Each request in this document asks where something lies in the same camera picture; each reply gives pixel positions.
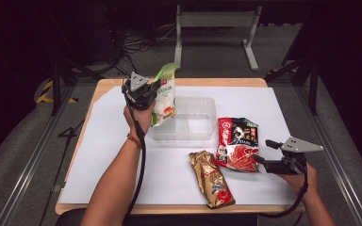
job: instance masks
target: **human arm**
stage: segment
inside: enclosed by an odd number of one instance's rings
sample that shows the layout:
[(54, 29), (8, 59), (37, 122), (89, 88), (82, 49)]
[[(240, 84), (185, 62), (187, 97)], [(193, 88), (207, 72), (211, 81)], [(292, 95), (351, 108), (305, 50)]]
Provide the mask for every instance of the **human arm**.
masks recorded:
[[(151, 124), (154, 105), (152, 104), (144, 111), (134, 111), (135, 119), (140, 123), (140, 127), (145, 134)], [(123, 113), (130, 127), (131, 137), (140, 142), (127, 107), (124, 108)], [(123, 217), (134, 196), (139, 161), (140, 148), (136, 142), (125, 138), (122, 148), (93, 191), (81, 225), (123, 224)]]
[[(303, 175), (278, 175), (293, 188), (296, 194), (304, 184)], [(311, 226), (335, 225), (318, 191), (317, 170), (307, 163), (307, 192), (302, 199)]]

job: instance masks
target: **camera mount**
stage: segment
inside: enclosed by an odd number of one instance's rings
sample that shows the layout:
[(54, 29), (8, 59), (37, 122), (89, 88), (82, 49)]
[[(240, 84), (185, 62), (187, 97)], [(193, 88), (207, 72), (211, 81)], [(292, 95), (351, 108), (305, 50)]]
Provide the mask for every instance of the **camera mount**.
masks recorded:
[(149, 79), (132, 72), (129, 79), (122, 86), (122, 93), (127, 103), (137, 109), (146, 110), (157, 97), (157, 90), (161, 86), (160, 79), (148, 84)]

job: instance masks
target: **brown snack bag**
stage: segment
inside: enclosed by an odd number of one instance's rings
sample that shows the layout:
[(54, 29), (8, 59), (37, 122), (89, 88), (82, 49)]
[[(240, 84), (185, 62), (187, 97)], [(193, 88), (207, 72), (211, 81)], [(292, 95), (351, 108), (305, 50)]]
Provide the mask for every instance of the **brown snack bag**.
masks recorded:
[(214, 164), (214, 155), (205, 150), (190, 153), (189, 161), (196, 173), (202, 194), (208, 200), (210, 209), (235, 204), (234, 197), (225, 182), (219, 167)]

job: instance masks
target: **red snack bag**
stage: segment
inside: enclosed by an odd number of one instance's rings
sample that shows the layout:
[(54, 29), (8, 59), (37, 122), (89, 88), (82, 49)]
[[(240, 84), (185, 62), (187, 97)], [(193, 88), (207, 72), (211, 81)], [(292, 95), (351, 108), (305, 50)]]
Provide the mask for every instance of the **red snack bag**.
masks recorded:
[(258, 125), (245, 118), (219, 118), (219, 147), (215, 164), (236, 171), (258, 171)]

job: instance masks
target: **forearm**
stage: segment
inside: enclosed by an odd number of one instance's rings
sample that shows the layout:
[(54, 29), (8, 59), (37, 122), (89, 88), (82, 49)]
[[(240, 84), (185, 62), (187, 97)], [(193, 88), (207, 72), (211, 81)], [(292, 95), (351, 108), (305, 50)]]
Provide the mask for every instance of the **forearm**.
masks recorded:
[(305, 194), (303, 203), (310, 226), (335, 225), (318, 193)]
[(140, 149), (127, 139), (93, 191), (82, 225), (121, 225), (134, 195)]

